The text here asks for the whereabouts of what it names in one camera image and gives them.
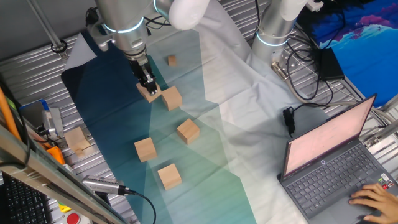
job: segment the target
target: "laptop keyboard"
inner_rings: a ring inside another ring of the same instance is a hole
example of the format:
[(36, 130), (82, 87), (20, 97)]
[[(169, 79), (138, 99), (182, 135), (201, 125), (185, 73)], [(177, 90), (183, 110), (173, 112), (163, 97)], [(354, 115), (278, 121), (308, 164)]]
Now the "laptop keyboard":
[(312, 218), (362, 185), (377, 171), (363, 145), (356, 146), (309, 175), (287, 186), (307, 217)]

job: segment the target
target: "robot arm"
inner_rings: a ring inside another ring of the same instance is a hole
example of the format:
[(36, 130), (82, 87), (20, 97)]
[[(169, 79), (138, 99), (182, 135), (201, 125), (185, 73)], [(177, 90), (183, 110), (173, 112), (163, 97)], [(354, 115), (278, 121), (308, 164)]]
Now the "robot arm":
[[(96, 0), (103, 21), (88, 26), (90, 35), (101, 50), (111, 41), (129, 60), (131, 70), (147, 91), (157, 93), (146, 50), (147, 29), (144, 15), (157, 11), (175, 28), (188, 30), (199, 23), (210, 0)], [(108, 35), (101, 35), (96, 26), (104, 24)]]

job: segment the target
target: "hand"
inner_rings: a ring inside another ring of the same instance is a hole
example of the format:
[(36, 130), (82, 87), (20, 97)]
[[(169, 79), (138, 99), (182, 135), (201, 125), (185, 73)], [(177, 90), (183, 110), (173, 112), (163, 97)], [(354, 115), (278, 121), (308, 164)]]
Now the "hand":
[[(381, 212), (380, 217), (366, 215), (363, 219), (380, 224), (390, 224), (398, 222), (398, 198), (384, 190), (380, 184), (363, 186), (362, 190), (352, 194), (353, 198), (349, 201), (352, 205), (367, 205)], [(369, 197), (370, 199), (359, 199), (357, 197)]]

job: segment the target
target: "emergency stop button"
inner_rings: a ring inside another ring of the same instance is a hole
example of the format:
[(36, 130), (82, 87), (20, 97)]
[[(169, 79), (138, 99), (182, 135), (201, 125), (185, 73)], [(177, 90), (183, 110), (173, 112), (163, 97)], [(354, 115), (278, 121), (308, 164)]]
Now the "emergency stop button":
[(80, 223), (80, 217), (76, 213), (72, 213), (68, 216), (67, 218), (67, 223), (68, 224), (79, 224)]

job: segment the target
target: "wooden block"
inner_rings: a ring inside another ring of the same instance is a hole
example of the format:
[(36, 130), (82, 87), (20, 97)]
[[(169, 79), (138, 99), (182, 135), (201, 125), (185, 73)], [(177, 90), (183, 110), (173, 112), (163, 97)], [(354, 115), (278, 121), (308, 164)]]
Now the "wooden block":
[(138, 141), (134, 143), (134, 145), (136, 146), (138, 158), (141, 162), (157, 157), (156, 149), (151, 137)]
[(137, 83), (137, 89), (139, 91), (139, 93), (141, 93), (141, 95), (145, 98), (145, 100), (147, 100), (149, 103), (151, 103), (152, 101), (154, 101), (156, 98), (158, 98), (161, 94), (162, 94), (162, 90), (160, 89), (159, 85), (156, 83), (156, 87), (157, 87), (157, 93), (153, 96), (151, 96), (148, 93), (148, 90), (144, 87), (141, 86), (140, 83)]
[(186, 144), (191, 144), (199, 137), (200, 129), (191, 119), (188, 119), (177, 128), (177, 134)]
[(69, 148), (75, 152), (78, 157), (83, 157), (85, 155), (83, 150), (91, 146), (83, 130), (81, 130), (81, 127), (68, 131), (64, 136)]
[(175, 86), (163, 91), (162, 99), (169, 111), (182, 105), (182, 97)]
[(170, 190), (178, 184), (182, 183), (180, 174), (178, 173), (175, 164), (164, 167), (163, 169), (157, 171), (157, 173), (159, 174), (163, 186), (166, 190)]
[(177, 66), (177, 59), (175, 58), (174, 55), (170, 55), (168, 57), (168, 60), (169, 60), (169, 66), (173, 66), (173, 67)]

